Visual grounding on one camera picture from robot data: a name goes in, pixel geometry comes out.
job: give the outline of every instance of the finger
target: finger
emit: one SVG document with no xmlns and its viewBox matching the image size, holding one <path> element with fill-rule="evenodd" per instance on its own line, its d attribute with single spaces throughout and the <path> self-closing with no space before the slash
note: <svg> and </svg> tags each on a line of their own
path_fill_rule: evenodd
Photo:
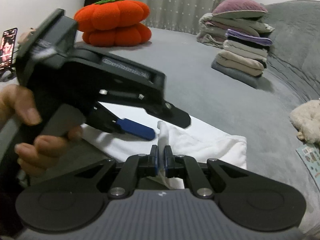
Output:
<svg viewBox="0 0 320 240">
<path fill-rule="evenodd" d="M 20 143 L 16 145 L 14 150 L 22 160 L 28 164 L 31 164 L 32 166 L 42 169 L 47 169 L 57 165 L 59 160 L 58 158 L 39 154 L 33 145 L 26 143 Z"/>
<path fill-rule="evenodd" d="M 36 109 L 31 90 L 12 84 L 3 89 L 2 95 L 4 105 L 14 109 L 25 124 L 36 125 L 41 123 L 41 116 Z"/>
<path fill-rule="evenodd" d="M 20 167 L 25 171 L 26 174 L 34 177 L 40 177 L 42 174 L 45 173 L 45 169 L 33 166 L 21 158 L 18 159 L 18 164 Z"/>
<path fill-rule="evenodd" d="M 82 134 L 83 134 L 82 127 L 81 126 L 77 126 L 77 127 L 72 128 L 68 132 L 68 138 L 69 138 L 70 141 L 77 142 L 77 141 L 81 140 Z"/>
<path fill-rule="evenodd" d="M 68 149 L 68 140 L 63 137 L 40 135 L 35 139 L 34 146 L 41 155 L 57 158 Z"/>
</svg>

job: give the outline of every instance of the orange pumpkin pillow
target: orange pumpkin pillow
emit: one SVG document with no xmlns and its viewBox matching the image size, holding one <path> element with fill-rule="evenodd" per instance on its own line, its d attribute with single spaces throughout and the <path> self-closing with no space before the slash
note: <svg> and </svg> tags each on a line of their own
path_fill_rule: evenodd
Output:
<svg viewBox="0 0 320 240">
<path fill-rule="evenodd" d="M 137 24 L 150 14 L 148 5 L 133 0 L 104 0 L 85 6 L 74 19 L 81 32 L 106 31 Z"/>
<path fill-rule="evenodd" d="M 108 31 L 85 32 L 82 39 L 95 47 L 130 47 L 145 43 L 151 38 L 151 30 L 142 23 L 118 27 Z"/>
</svg>

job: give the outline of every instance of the human hand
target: human hand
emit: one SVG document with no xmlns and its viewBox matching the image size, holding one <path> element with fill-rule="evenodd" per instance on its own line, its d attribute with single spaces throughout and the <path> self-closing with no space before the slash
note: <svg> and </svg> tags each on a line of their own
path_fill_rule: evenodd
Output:
<svg viewBox="0 0 320 240">
<path fill-rule="evenodd" d="M 8 85 L 0 92 L 0 129 L 16 113 L 23 123 L 29 126 L 41 123 L 33 94 L 25 87 Z M 67 138 L 49 135 L 38 136 L 33 145 L 20 143 L 15 146 L 18 163 L 31 176 L 41 176 L 47 168 L 55 166 L 70 141 L 79 141 L 82 137 L 81 126 L 68 132 Z"/>
</svg>

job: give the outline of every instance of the blue gripper pad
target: blue gripper pad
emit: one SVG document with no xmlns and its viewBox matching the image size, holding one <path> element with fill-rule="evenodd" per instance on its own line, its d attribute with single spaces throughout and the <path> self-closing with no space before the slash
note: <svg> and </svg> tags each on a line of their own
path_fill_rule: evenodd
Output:
<svg viewBox="0 0 320 240">
<path fill-rule="evenodd" d="M 132 134 L 147 141 L 152 141 L 156 137 L 156 133 L 152 128 L 129 119 L 118 119 L 116 124 L 120 125 L 125 133 Z"/>
</svg>

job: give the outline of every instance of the phone screen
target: phone screen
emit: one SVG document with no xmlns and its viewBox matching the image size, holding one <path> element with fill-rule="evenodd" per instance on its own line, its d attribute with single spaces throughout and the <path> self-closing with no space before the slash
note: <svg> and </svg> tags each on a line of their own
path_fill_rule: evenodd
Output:
<svg viewBox="0 0 320 240">
<path fill-rule="evenodd" d="M 10 29 L 5 31 L 2 35 L 0 43 L 0 71 L 12 64 L 17 30 L 17 28 Z"/>
</svg>

